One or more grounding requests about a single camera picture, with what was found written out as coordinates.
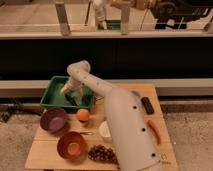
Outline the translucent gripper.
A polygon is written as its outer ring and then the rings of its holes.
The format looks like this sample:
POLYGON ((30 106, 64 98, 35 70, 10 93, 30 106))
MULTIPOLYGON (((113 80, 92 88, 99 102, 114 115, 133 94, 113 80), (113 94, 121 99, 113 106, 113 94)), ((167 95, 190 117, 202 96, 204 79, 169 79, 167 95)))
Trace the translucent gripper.
POLYGON ((60 90, 61 95, 73 95, 77 104, 82 102, 83 89, 82 84, 76 79, 69 78, 60 90))

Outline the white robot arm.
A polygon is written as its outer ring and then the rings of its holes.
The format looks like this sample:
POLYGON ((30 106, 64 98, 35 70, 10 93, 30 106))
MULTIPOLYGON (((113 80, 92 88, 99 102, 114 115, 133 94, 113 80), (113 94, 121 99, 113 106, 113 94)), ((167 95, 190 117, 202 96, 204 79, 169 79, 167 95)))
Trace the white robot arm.
POLYGON ((78 91, 84 84, 104 98, 104 113, 121 171, 164 171, 137 97, 90 70, 86 60, 70 64, 69 79, 61 92, 78 91))

